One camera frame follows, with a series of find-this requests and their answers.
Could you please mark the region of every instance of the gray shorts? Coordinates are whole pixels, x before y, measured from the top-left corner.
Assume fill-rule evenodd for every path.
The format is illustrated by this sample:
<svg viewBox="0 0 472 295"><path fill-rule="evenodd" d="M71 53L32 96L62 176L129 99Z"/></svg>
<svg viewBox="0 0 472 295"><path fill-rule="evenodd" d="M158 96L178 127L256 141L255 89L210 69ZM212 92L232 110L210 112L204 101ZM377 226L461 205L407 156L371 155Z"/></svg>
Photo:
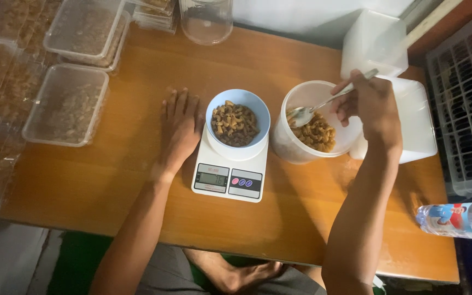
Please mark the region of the gray shorts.
<svg viewBox="0 0 472 295"><path fill-rule="evenodd" d="M326 295L325 289L298 270L289 267L279 277L246 289L255 295ZM136 295L208 295L196 285L189 261L180 247L158 244L145 269Z"/></svg>

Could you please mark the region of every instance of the person's left hand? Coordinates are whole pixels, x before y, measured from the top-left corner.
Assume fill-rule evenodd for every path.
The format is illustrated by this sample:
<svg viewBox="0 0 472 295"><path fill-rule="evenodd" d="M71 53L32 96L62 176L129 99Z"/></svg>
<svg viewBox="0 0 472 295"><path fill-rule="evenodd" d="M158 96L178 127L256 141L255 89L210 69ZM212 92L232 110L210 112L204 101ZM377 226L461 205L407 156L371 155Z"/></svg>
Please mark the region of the person's left hand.
<svg viewBox="0 0 472 295"><path fill-rule="evenodd" d="M199 97L188 89L173 90L161 106L161 169L174 175L193 153L201 138L205 119L198 112Z"/></svg>

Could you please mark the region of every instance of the water bottle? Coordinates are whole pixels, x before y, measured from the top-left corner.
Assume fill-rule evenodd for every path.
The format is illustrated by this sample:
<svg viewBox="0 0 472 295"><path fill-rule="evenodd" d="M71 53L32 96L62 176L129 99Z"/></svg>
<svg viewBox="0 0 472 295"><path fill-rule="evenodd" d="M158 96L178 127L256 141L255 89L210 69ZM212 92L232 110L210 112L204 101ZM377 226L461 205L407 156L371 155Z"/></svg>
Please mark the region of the water bottle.
<svg viewBox="0 0 472 295"><path fill-rule="evenodd" d="M422 206L416 221L430 234L472 239L472 203Z"/></svg>

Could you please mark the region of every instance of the hand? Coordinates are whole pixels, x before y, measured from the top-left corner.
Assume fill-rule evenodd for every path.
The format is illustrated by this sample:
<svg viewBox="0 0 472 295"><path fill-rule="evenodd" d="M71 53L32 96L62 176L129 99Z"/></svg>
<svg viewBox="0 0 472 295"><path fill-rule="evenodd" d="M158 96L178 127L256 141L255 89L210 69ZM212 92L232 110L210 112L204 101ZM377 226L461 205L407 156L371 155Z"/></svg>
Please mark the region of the hand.
<svg viewBox="0 0 472 295"><path fill-rule="evenodd" d="M367 80L359 70L331 90L334 95L352 82L355 89L332 102L331 113L336 113L342 126L349 125L351 116L358 116L364 124L367 141L379 141L384 147L402 147L402 130L392 84L389 80Z"/></svg>
<svg viewBox="0 0 472 295"><path fill-rule="evenodd" d="M160 171L174 177L193 153L201 138L205 120L198 113L199 97L189 97L188 89L173 90L161 106Z"/></svg>

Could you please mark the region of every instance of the spoon handle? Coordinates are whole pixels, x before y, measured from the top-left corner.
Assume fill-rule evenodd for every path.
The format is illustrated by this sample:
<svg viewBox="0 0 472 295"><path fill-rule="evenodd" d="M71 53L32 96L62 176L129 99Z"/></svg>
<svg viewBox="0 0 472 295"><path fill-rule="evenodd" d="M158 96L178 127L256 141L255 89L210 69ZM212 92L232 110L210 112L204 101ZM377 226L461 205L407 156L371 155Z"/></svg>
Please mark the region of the spoon handle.
<svg viewBox="0 0 472 295"><path fill-rule="evenodd" d="M364 77L367 79L367 80L370 80L372 77L376 76L378 74L378 69L372 69L368 72L366 72L364 74ZM352 84L352 83L349 83L347 84L347 86L345 86L344 89L342 89L340 92L338 92L337 94L331 96L331 98L329 98L327 101L324 101L322 102L321 104L318 104L317 106L315 107L312 107L309 111L312 113L313 111L316 111L317 109L323 107L324 105L330 103L331 101L337 99L338 97L346 94L346 93L349 93L351 91L353 91L355 89L355 86Z"/></svg>

